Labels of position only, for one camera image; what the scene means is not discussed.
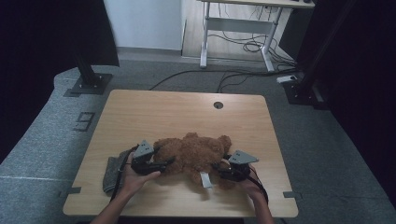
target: person's left hand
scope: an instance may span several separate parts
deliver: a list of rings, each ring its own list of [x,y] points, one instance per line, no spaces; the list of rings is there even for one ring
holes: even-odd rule
[[[121,189],[120,193],[126,193],[130,195],[131,197],[136,194],[144,185],[147,181],[151,179],[155,179],[158,176],[160,176],[161,172],[156,171],[153,172],[149,175],[138,175],[132,168],[131,168],[131,162],[132,162],[132,156],[134,155],[134,152],[132,152],[129,157],[127,164],[125,164],[124,171],[123,171],[123,186]]]

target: forearm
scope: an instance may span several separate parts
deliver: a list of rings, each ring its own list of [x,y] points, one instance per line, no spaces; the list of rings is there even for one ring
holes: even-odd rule
[[[267,201],[263,195],[256,195],[251,197],[258,224],[274,224],[274,219],[271,215]]]
[[[117,197],[91,222],[91,224],[116,223],[122,209],[132,198],[133,194],[121,191]]]

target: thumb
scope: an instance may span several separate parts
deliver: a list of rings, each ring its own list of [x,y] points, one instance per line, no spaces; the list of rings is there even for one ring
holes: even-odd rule
[[[143,177],[144,177],[144,181],[146,182],[146,181],[155,179],[155,178],[157,178],[160,175],[161,175],[161,172],[160,171],[156,171],[156,172],[153,172],[153,173],[151,173],[149,175],[145,175]]]

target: brown fur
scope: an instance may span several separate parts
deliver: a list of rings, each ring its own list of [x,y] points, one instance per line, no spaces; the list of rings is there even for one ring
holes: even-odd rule
[[[154,143],[154,147],[161,149],[153,157],[154,161],[167,161],[175,157],[175,161],[166,167],[164,175],[187,174],[192,182],[202,185],[200,172],[219,175],[212,168],[213,163],[221,162],[224,154],[231,147],[229,136],[216,138],[199,137],[197,133],[187,133],[183,139],[165,138]],[[219,187],[231,189],[234,182],[219,180]]]

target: human arm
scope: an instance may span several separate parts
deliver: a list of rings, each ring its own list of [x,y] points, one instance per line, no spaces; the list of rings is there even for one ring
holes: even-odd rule
[[[128,157],[127,163],[132,161],[131,153]],[[123,186],[120,193],[111,201],[106,208],[91,222],[91,224],[101,223],[116,223],[122,209],[129,202],[129,200],[151,179],[157,178],[161,172],[153,172],[149,175],[138,175],[130,165],[125,165],[123,171]]]
[[[256,170],[252,166],[250,166],[250,168],[254,171],[250,172],[250,176],[258,180],[258,177],[255,173]],[[249,198],[253,201],[257,223],[274,224],[275,222],[268,207],[268,203],[265,200],[265,197],[262,194],[260,188],[248,179],[239,182],[239,186],[247,193]]]

